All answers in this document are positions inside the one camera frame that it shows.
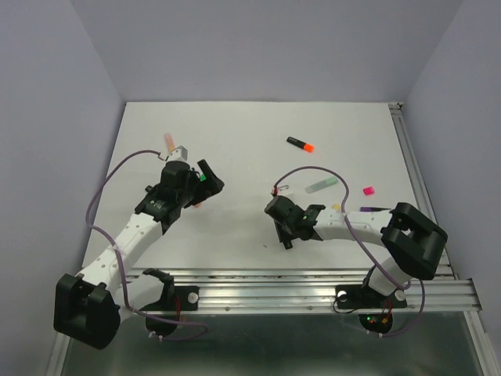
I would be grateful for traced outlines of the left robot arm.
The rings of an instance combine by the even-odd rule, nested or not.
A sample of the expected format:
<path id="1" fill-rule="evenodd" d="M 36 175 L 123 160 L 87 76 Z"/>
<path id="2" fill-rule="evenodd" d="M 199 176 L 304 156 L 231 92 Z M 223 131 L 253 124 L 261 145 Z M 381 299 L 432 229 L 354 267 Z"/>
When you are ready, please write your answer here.
<path id="1" fill-rule="evenodd" d="M 191 309 L 187 292 L 175 291 L 172 275 L 149 268 L 129 283 L 126 276 L 140 257 L 179 219 L 184 208 L 195 206 L 220 193 L 223 181 L 205 160 L 198 169 L 183 160 L 167 161 L 160 182 L 146 191 L 117 237 L 108 236 L 109 246 L 77 275 L 63 275 L 56 284 L 54 329 L 95 349 L 106 348 L 120 324 L 137 314 L 154 317 L 144 308 L 173 311 L 159 317 L 158 338 L 166 338 L 180 325 L 182 307 Z"/>

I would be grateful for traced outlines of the pink highlighter cap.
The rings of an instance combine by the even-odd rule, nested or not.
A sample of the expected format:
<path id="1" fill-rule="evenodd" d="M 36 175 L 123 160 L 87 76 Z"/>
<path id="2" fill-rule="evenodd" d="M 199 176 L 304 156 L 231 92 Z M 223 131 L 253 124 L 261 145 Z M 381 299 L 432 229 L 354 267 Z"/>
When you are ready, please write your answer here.
<path id="1" fill-rule="evenodd" d="M 365 187 L 362 191 L 366 196 L 375 194 L 375 189 L 372 186 Z"/>

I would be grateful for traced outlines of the blue black highlighter body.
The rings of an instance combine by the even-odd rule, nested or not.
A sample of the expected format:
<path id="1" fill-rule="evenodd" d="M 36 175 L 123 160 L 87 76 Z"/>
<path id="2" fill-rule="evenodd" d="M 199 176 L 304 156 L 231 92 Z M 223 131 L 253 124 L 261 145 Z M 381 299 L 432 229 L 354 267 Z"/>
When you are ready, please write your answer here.
<path id="1" fill-rule="evenodd" d="M 276 222 L 275 226 L 279 242 L 284 246 L 286 250 L 290 250 L 293 247 L 293 237 L 279 223 Z"/>

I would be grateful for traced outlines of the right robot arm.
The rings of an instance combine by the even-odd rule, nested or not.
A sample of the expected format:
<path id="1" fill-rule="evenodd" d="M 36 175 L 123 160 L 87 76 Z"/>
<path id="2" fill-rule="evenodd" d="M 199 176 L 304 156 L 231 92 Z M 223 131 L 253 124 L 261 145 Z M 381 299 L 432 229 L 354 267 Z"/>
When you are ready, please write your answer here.
<path id="1" fill-rule="evenodd" d="M 274 197 L 265 207 L 284 247 L 292 240 L 353 240 L 364 251 L 367 244 L 387 249 L 389 258 L 378 262 L 360 287 L 361 299 L 377 306 L 411 279 L 433 280 L 442 257 L 447 233 L 408 203 L 385 211 L 354 211 L 348 214 L 320 204 L 305 210 L 290 198 Z"/>

